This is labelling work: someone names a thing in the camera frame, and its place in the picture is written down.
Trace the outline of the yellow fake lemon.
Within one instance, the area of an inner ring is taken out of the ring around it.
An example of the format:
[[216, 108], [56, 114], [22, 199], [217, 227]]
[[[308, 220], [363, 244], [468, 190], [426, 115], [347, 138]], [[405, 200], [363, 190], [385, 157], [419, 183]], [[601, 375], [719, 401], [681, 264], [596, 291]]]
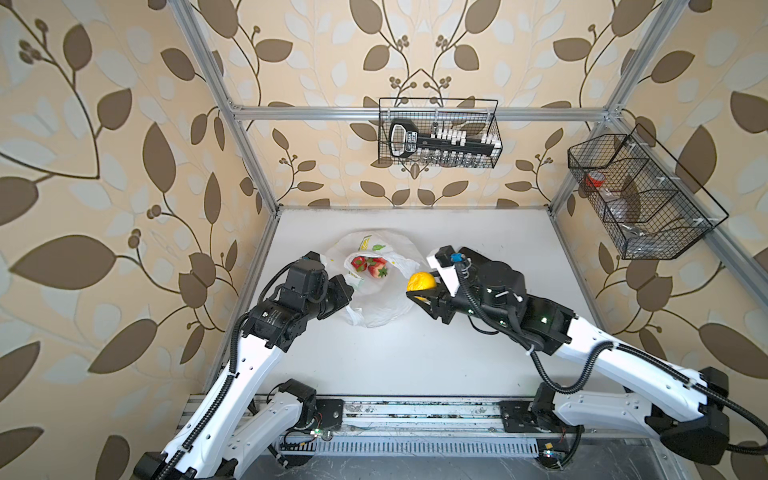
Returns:
[[408, 280], [406, 291], [417, 292], [430, 290], [437, 286], [435, 277], [429, 272], [414, 273]]

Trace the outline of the red fake strawberry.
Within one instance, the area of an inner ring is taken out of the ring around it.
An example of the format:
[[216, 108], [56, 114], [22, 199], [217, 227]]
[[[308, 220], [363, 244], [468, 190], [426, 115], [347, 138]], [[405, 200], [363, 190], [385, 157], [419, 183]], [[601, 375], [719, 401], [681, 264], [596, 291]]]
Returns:
[[356, 256], [351, 260], [351, 266], [356, 272], [364, 272], [368, 269], [369, 260], [364, 256]]
[[388, 262], [383, 258], [369, 258], [368, 273], [377, 279], [385, 278], [389, 274]]

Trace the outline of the white plastic bag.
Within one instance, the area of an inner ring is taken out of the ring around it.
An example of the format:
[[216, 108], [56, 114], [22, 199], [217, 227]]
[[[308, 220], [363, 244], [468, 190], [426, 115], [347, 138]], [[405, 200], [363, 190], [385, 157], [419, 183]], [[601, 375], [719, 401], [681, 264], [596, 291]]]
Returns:
[[427, 267], [411, 240], [387, 230], [352, 232], [322, 253], [321, 261], [331, 276], [342, 276], [353, 288], [351, 302], [336, 316], [365, 328], [409, 313], [414, 304], [406, 296], [408, 281]]

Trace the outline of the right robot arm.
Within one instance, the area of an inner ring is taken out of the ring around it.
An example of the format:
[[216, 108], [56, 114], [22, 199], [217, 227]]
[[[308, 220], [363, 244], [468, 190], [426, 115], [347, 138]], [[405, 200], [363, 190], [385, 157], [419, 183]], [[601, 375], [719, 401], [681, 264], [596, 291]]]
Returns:
[[766, 456], [766, 444], [730, 441], [735, 413], [761, 433], [767, 424], [728, 396], [715, 368], [675, 365], [596, 327], [573, 310], [526, 290], [524, 275], [469, 248], [444, 246], [430, 271], [411, 276], [409, 300], [448, 324], [479, 319], [525, 351], [541, 378], [530, 409], [542, 429], [595, 425], [655, 438], [673, 453], [716, 465], [727, 452]]

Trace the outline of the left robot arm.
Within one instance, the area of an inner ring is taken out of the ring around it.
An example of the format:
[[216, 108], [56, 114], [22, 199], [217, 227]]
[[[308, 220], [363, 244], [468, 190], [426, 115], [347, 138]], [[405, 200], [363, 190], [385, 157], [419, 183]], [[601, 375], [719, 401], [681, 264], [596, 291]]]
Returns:
[[344, 277], [329, 275], [316, 252], [279, 270], [256, 305], [236, 320], [229, 358], [201, 405], [162, 451], [142, 455], [134, 478], [238, 479], [286, 435], [314, 440], [324, 420], [337, 424], [339, 415], [318, 410], [315, 389], [294, 379], [279, 384], [258, 413], [251, 407], [308, 323], [344, 309], [352, 296]]

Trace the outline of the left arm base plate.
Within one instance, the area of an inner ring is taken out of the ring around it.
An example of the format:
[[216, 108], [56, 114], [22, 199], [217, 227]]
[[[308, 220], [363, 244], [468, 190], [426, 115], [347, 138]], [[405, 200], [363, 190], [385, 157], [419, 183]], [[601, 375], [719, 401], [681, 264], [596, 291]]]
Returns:
[[298, 422], [289, 431], [323, 434], [337, 431], [343, 423], [345, 402], [338, 398], [320, 398], [302, 405]]

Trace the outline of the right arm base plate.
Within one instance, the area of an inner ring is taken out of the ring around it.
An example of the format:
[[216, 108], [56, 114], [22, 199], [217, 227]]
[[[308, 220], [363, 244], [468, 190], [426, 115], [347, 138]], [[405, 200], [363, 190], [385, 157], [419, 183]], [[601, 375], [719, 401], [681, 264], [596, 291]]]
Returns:
[[532, 401], [505, 400], [498, 407], [505, 433], [565, 435], [581, 430], [563, 422], [549, 408], [535, 408]]

